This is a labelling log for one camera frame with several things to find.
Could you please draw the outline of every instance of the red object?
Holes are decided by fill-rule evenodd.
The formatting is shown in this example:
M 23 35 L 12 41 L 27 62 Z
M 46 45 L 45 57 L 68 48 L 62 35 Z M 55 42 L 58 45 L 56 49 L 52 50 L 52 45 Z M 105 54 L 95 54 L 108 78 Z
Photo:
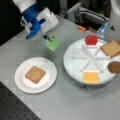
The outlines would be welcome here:
M 96 45 L 98 42 L 98 38 L 95 36 L 95 35 L 88 35 L 86 38 L 85 38 L 85 43 L 87 45 Z

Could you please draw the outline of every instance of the yellow cheese slice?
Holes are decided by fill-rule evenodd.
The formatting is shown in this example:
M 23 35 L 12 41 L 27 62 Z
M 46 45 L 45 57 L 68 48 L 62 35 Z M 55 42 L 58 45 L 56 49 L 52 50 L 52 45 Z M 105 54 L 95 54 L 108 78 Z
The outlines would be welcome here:
M 99 84 L 98 73 L 97 72 L 84 72 L 83 80 L 84 80 L 84 83 Z

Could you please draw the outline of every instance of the plate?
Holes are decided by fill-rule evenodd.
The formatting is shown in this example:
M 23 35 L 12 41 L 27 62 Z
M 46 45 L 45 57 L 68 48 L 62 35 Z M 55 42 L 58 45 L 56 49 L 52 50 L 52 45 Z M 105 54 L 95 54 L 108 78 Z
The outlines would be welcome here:
M 37 83 L 31 82 L 25 74 L 36 66 L 45 71 L 43 78 Z M 55 82 L 57 69 L 53 62 L 43 57 L 31 58 L 23 62 L 15 72 L 15 83 L 19 89 L 26 93 L 39 93 L 47 90 Z
M 107 65 L 112 59 L 106 56 L 100 49 L 105 43 L 105 41 L 99 39 L 97 45 L 87 46 L 85 44 L 85 39 L 81 39 L 71 44 L 66 50 L 63 58 L 64 67 L 67 73 L 80 83 L 84 83 L 83 73 L 86 71 L 97 72 L 99 84 L 104 84 L 112 80 L 116 74 L 110 73 L 107 69 Z

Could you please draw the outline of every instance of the toast slice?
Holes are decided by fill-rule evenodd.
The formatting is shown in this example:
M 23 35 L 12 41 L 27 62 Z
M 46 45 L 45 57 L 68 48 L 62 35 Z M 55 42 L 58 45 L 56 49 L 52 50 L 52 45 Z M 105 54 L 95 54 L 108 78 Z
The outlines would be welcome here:
M 45 75 L 45 71 L 43 71 L 40 68 L 37 68 L 36 66 L 33 66 L 30 69 L 30 71 L 26 73 L 25 77 L 31 80 L 33 83 L 37 84 L 44 75 Z
M 120 73 L 120 62 L 114 61 L 114 62 L 109 63 L 108 70 L 111 73 L 115 73 L 115 74 Z
M 120 53 L 120 45 L 117 40 L 112 40 L 101 47 L 102 51 L 111 58 Z
M 99 77 L 97 72 L 84 72 L 83 80 L 87 84 L 99 84 Z

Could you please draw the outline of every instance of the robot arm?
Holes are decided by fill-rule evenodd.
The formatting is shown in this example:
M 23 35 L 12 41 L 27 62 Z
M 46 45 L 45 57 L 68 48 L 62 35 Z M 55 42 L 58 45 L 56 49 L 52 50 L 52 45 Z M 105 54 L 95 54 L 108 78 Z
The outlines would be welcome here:
M 31 23 L 31 32 L 26 37 L 31 38 L 40 31 L 41 25 L 37 20 L 39 14 L 39 5 L 35 0 L 13 0 L 14 4 L 19 8 L 22 16 L 27 23 Z
M 25 23 L 27 23 L 25 25 L 28 32 L 27 39 L 36 35 L 39 31 L 46 34 L 59 23 L 54 13 L 48 8 L 39 13 L 39 5 L 35 0 L 13 0 L 13 2 L 19 8 Z

